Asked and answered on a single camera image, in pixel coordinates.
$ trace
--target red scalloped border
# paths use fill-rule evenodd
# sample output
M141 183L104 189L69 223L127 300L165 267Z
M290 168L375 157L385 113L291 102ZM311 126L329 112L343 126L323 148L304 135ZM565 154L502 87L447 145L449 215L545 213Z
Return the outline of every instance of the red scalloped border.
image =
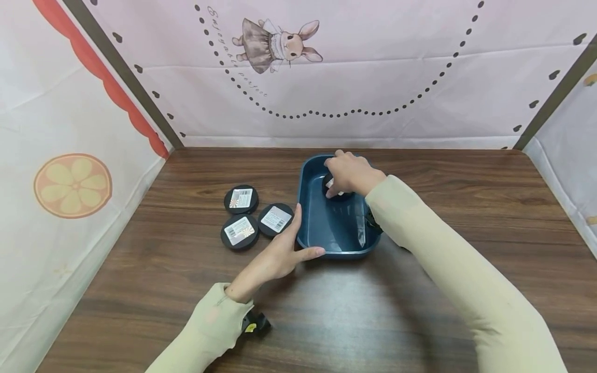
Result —
M108 96L118 107L128 113L133 127L149 139L153 151L162 158L168 158L170 154L158 133L153 130L135 104L128 98L57 0L33 0L33 3L50 25L70 40L70 45L79 61L90 73L101 79Z

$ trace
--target dotted line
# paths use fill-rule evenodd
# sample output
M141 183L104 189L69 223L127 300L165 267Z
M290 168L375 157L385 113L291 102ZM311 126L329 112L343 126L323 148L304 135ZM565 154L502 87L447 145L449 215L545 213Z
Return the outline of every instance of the dotted line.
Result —
M477 8L479 8L479 9L480 9L480 8L482 8L482 7L483 7L483 5L485 5L485 1L480 1L480 2L477 4ZM199 5L195 5L195 10L196 10L197 12L200 12L200 11L201 11L201 8L199 7ZM475 15L473 16L473 18L471 19L471 22L472 22L472 23L474 23L474 22L477 22L477 20L478 20L478 19L479 19L479 16L478 16L477 14L475 14ZM202 23L202 24L204 24L204 23L205 23L205 20L204 20L202 17L200 17L200 18L199 18L199 22L200 22L200 23ZM466 34L466 36L468 36L468 35L470 35L472 32L473 32L473 29L472 29L472 28L468 28L468 29L466 30L465 34ZM205 34L205 36L209 36L209 35L210 35L210 31L209 31L208 29L205 29L205 30L203 31L203 33ZM211 41L211 40L209 40L209 41L208 41L208 43L209 43L209 45L210 45L211 47L214 47L214 46L215 46L214 42L213 42L213 41ZM465 40L462 40L462 41L460 42L460 48L464 47L465 45L466 45L466 41L465 41ZM219 57L219 55L220 55L220 54L219 54L219 52L218 52L218 51L214 51L214 55L215 55L216 57ZM459 52L455 52L455 53L452 55L452 57L453 57L453 58L457 58L459 55L460 55L460 53L459 53ZM224 61L223 61L223 60L220 60L220 62L219 62L219 63L220 63L220 65L224 66ZM452 67L452 65L453 65L453 64L452 64L452 62L448 62L448 63L446 64L446 67L445 67L445 68L446 68L446 69L449 69L449 68L451 68L451 67ZM226 74L228 74L228 75L230 74L230 70L229 70L229 69L225 69L225 70L224 70L224 72L225 72ZM446 71L441 71L441 72L439 73L439 78L442 78L442 77L444 77L444 76L445 76L445 74L446 74ZM398 112L398 111L400 111L400 107L395 107L395 108L393 108L393 109L390 109L390 110L382 110L382 111L379 111L379 112L377 112L377 111L369 111L369 110L365 110L365 111L363 111L362 109L356 109L356 110L355 110L355 109L352 109L352 110L350 110L350 112L344 112L344 113L324 113L324 112L321 112L321 113L320 113L319 111L315 111L315 112L313 112L312 110L309 110L308 112L303 112L303 113L299 113L299 114L296 114L296 115L294 115L294 114L293 114L293 115L287 115L287 114L283 114L283 113L276 112L276 111L274 111L274 110L268 110L268 108L266 108L265 106L262 106L262 105L261 105L259 102L257 102L257 101L256 101L256 100L255 100L255 99L252 97L252 96L250 96L250 95L249 95L249 93L248 93L246 90L244 90L244 89L243 89L243 86L242 86L242 85L240 84L240 82L238 82L238 81L237 81L237 80L236 80L234 77L230 77L230 81L231 81L233 84L235 84L235 85L236 85L236 87L237 87L239 90L241 90L241 91L242 91L243 95L245 95L245 96L247 96L247 97L248 97L249 101L253 101L253 102L255 103L255 105L256 105L256 106L259 106L259 107L261 107L261 110L262 110L262 111L264 111L264 112L266 112L266 113L268 113L268 114L270 114L270 115L275 115L276 117L282 117L282 119L300 119L300 118L306 117L307 115L317 115L317 116L321 115L323 118L331 118L331 119L333 119L333 118L341 118L342 116L348 116L349 114L363 114L363 115L371 115L371 116L374 116L374 115L379 115L379 116L381 116L381 115L384 115L384 114L385 114L385 115L390 115L392 112ZM438 83L438 80L437 80L437 79L435 79L435 80L433 80L433 81L431 82L431 86L434 86L434 85L436 85L437 83ZM429 92L429 91L431 90L431 88L432 88L432 87L426 87L426 88L424 89L424 91L427 93L427 92ZM404 109L406 109L406 108L408 107L408 105L409 105L409 104L410 104L410 105L412 105L412 104L414 104L414 103L415 103L415 101L416 101L416 100L418 100L418 99L421 99L421 98L423 98L423 93L417 94L417 97L416 97L416 98L412 98L412 99L409 101L409 103L408 103L408 104L403 104L403 105L402 105L402 109L403 109L403 110L404 110Z

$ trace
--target barcode sticker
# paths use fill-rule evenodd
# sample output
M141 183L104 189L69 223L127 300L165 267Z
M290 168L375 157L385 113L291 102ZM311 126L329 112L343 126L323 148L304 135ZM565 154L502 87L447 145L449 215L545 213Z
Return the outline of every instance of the barcode sticker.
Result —
M230 243L234 246L245 238L255 233L249 219L243 216L242 219L235 221L224 229L226 236L230 240Z
M267 227L270 227L276 233L280 233L284 226L290 221L292 215L273 206L267 214L261 219L261 222Z
M328 187L328 189L329 189L329 188L331 188L331 187L332 187L332 185L334 185L334 178L331 178L331 179L328 181L328 183L327 183L325 186L327 186L327 187ZM338 195L339 195L339 196L341 196L341 195L343 195L343 194L344 194L344 192L338 192Z
M253 189L235 189L232 191L230 199L230 208L247 208L251 206L251 196Z

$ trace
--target black clip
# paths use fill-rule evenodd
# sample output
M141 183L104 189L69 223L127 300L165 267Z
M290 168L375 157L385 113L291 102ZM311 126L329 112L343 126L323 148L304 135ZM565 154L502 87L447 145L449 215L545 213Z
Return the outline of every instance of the black clip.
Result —
M375 217L373 216L371 209L368 209L367 215L365 215L365 221L367 222L367 225L370 226L371 229L373 229L376 233L383 233L383 229L381 229L379 224L377 224L377 222L375 221Z
M259 337L263 337L271 328L272 324L269 323L263 313L255 316L253 311L249 311L242 320L243 334L252 333Z

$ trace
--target hand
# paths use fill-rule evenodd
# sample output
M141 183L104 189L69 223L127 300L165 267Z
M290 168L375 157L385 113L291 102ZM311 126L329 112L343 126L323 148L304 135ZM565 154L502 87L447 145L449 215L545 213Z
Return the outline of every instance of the hand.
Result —
M334 177L334 184L325 195L327 198L339 192L366 196L386 178L386 174L371 167L365 158L342 150L336 150L335 157L326 159L324 164Z
M226 295L236 302L246 303L267 281L279 279L294 270L298 263L325 254L321 247L294 250L294 241L302 222L302 209L297 204L292 223L240 272L226 288Z

